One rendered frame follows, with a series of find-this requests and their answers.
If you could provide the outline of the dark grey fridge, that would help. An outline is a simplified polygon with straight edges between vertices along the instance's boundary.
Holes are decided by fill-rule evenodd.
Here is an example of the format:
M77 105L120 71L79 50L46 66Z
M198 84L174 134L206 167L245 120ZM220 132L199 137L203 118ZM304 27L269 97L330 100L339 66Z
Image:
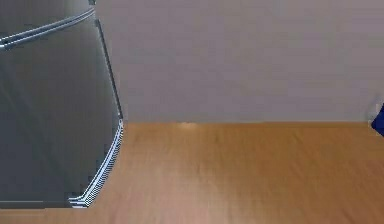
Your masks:
M123 137L97 0L0 0L0 209L88 208Z

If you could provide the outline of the blue object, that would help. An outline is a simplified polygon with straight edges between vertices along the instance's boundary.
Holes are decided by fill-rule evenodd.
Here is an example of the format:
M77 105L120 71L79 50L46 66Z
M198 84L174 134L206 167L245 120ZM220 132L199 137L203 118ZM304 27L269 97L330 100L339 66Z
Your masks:
M382 104L376 117L373 119L371 128L374 129L377 134L384 137L384 103Z

